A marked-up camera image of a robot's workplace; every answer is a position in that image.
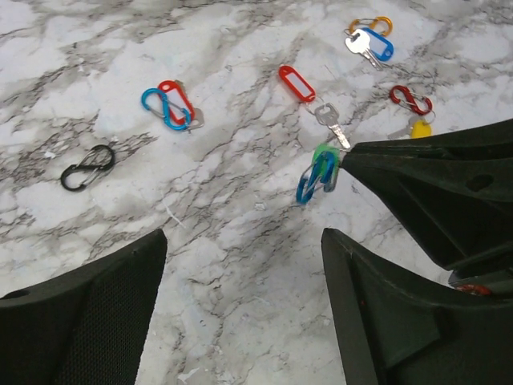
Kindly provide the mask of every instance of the orange carabiner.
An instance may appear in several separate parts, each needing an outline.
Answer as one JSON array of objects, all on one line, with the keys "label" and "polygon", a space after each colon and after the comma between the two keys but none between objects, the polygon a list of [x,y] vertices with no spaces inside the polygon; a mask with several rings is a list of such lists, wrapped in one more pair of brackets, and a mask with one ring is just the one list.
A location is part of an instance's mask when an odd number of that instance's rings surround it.
[{"label": "orange carabiner", "polygon": [[386,16],[377,16],[376,18],[357,18],[349,25],[349,32],[352,34],[357,25],[368,26],[373,30],[379,22],[384,22],[387,26],[387,30],[380,32],[380,35],[388,36],[392,32],[394,24],[392,23],[392,20]]}]

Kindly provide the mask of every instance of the screw hole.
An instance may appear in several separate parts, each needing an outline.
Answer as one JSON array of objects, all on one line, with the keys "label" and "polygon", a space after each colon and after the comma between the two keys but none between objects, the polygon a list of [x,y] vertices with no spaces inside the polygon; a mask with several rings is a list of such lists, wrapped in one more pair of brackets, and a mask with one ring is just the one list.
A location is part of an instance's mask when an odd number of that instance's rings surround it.
[{"label": "screw hole", "polygon": [[467,181],[467,188],[476,193],[489,187],[492,183],[494,183],[494,177],[492,175],[477,175]]},{"label": "screw hole", "polygon": [[2,299],[14,299],[14,298],[21,298],[21,297],[25,297],[26,295],[29,295],[30,294],[30,291],[29,290],[25,290],[25,289],[21,289],[21,290],[16,290],[16,291],[13,291],[12,293],[8,293],[4,298]]}]

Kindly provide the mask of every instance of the red key tag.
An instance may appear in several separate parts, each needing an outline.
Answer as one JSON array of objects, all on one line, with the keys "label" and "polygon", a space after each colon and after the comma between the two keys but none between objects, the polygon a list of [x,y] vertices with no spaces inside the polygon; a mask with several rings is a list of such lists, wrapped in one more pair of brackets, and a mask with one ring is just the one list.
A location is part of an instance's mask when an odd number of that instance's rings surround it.
[{"label": "red key tag", "polygon": [[299,72],[291,66],[281,66],[278,71],[281,80],[289,86],[301,102],[313,102],[315,99],[314,89],[303,79]]},{"label": "red key tag", "polygon": [[185,115],[181,111],[182,109],[186,109],[188,113],[191,114],[191,121],[194,120],[196,115],[194,108],[192,107],[191,102],[188,101],[187,96],[185,96],[177,82],[173,82],[172,80],[164,80],[161,84],[159,84],[157,88],[168,95],[168,100],[170,103],[172,103],[172,105],[169,106],[169,112],[171,113],[171,119],[175,123],[185,123]]}]

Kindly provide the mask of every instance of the red object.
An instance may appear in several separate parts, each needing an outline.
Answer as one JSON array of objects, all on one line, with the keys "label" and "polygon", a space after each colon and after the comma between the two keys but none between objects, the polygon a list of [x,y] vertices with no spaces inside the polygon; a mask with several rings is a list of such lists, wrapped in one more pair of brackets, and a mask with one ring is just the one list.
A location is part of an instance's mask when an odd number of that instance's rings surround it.
[{"label": "red object", "polygon": [[474,295],[491,295],[491,290],[482,285],[461,285],[456,289]]},{"label": "red object", "polygon": [[[191,114],[191,121],[194,120],[196,116],[196,113],[194,112],[194,107],[192,106],[191,102],[188,101],[187,96],[185,96],[184,92],[182,91],[177,82],[173,82],[172,80],[164,80],[161,84],[159,84],[157,88],[159,88],[161,91],[165,93],[176,90],[180,95],[180,98],[184,101],[185,108],[187,108],[188,113]],[[169,108],[169,114],[171,115],[171,119],[175,123],[185,124],[185,118],[178,118],[175,115],[175,112],[172,110],[172,108]]]},{"label": "red object", "polygon": [[301,102],[313,102],[315,99],[315,90],[303,79],[299,72],[291,66],[281,66],[278,70],[281,80],[289,86]]},{"label": "red object", "polygon": [[433,104],[431,103],[431,100],[425,96],[422,97],[422,101],[427,105],[427,110],[421,110],[417,105],[416,99],[414,98],[414,93],[412,93],[410,89],[405,86],[395,86],[390,90],[390,98],[394,103],[400,104],[402,102],[402,100],[400,100],[395,95],[396,91],[402,92],[402,94],[406,97],[406,104],[411,108],[411,111],[415,112],[416,114],[424,116],[433,111]]}]

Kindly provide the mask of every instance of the gray marble vein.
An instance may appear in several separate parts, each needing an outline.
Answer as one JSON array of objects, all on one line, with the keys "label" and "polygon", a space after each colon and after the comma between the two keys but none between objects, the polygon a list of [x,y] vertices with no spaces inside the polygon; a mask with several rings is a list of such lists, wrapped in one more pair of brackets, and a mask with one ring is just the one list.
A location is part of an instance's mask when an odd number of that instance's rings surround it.
[{"label": "gray marble vein", "polygon": [[[353,19],[378,15],[394,22],[381,72],[344,44]],[[406,126],[396,84],[431,98],[437,134],[510,119],[512,47],[511,0],[3,0],[0,296],[160,227],[169,255],[139,385],[345,383],[321,231],[437,282],[447,272],[345,172],[295,204],[329,130],[277,69],[298,69],[357,143]],[[173,132],[140,106],[166,79],[203,128]],[[64,190],[61,172],[96,144],[115,168]]]}]

